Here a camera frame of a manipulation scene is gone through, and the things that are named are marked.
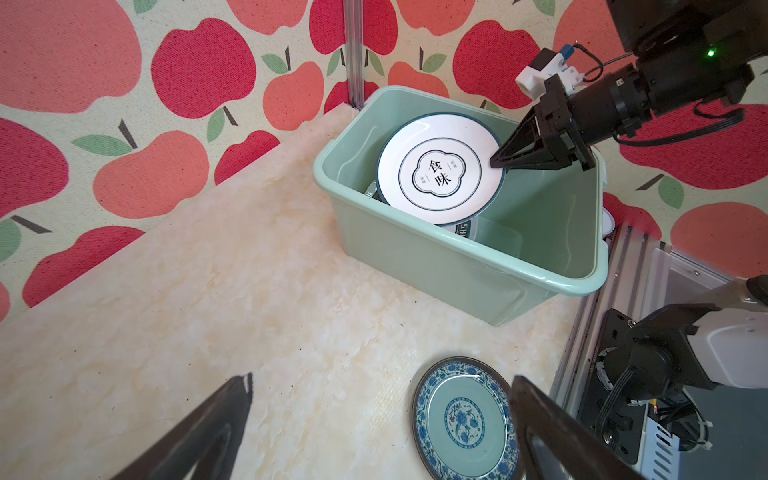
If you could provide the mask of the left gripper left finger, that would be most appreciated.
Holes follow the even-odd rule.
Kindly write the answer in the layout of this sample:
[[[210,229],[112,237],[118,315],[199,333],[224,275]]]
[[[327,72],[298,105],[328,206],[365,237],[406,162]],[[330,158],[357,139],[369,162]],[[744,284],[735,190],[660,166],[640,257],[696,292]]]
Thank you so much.
[[[234,376],[117,479],[229,479],[253,401],[253,375]]]

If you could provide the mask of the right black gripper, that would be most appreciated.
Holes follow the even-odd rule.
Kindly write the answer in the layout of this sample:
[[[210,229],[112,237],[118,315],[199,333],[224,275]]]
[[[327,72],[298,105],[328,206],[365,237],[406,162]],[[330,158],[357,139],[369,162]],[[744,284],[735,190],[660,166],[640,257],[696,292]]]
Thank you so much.
[[[490,166],[507,170],[560,170],[578,162],[597,166],[572,113],[559,77],[545,81],[545,93],[509,139],[490,157]]]

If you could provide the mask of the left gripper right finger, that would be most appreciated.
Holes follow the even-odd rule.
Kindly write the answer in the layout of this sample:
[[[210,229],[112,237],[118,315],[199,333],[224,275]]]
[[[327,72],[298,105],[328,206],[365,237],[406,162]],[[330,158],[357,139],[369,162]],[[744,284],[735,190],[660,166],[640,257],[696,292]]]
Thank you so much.
[[[630,477],[629,466],[526,377],[514,377],[509,404],[527,479]]]

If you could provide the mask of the teal blue patterned plate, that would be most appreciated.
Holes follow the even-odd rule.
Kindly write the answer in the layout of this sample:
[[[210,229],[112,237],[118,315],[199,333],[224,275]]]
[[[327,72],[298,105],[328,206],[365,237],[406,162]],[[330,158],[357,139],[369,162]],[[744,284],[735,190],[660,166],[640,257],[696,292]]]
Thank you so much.
[[[417,453],[434,479],[523,477],[509,384],[487,364],[463,356],[427,369],[411,402]]]

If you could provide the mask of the mint green plastic bin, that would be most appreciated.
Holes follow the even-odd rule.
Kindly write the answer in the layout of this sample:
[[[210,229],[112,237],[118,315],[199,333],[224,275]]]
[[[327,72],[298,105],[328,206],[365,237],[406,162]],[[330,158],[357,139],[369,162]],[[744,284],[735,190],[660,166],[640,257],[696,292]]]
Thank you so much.
[[[515,122],[403,86],[377,90],[318,155],[313,174],[330,197],[344,251],[491,325],[558,295],[586,296],[608,276],[603,238],[606,167],[514,170],[467,239],[370,198],[387,140],[426,114],[475,120],[504,140]]]

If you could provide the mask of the white plate black line pattern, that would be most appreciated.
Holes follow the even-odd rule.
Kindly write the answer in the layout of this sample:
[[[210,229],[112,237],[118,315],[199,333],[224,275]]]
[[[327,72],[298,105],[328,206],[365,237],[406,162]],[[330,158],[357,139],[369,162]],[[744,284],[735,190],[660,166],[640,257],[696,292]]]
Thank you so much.
[[[428,223],[462,223],[479,215],[501,191],[504,171],[490,165],[498,148],[496,135],[468,116],[421,116],[385,143],[376,170],[378,195]]]

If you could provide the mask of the large green rim lettered plate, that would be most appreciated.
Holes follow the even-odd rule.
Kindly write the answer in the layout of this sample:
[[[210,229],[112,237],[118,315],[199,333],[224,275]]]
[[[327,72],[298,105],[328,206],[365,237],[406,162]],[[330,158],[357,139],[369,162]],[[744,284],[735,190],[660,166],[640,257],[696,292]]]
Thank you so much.
[[[383,197],[380,195],[378,185],[376,181],[372,181],[364,194],[373,200],[384,203]],[[455,235],[459,235],[471,241],[474,241],[478,232],[478,221],[475,218],[456,223],[453,225],[442,226],[442,229],[449,231]]]

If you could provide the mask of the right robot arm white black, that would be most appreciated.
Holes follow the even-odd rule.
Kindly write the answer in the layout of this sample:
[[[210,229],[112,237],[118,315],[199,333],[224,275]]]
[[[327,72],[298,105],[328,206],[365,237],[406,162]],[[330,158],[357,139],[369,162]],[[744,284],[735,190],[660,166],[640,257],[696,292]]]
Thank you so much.
[[[494,1],[471,95],[525,109],[496,162],[589,166],[614,141],[609,211],[737,277],[767,270],[763,1]]]

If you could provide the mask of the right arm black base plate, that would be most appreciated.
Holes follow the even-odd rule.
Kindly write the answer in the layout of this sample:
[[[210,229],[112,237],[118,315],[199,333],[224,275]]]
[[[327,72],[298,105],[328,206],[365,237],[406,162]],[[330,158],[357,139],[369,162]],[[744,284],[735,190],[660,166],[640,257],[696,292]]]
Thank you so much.
[[[600,332],[578,420],[622,461],[638,464],[647,403],[669,385],[672,356],[650,330],[653,311],[631,325],[616,309],[601,317]]]

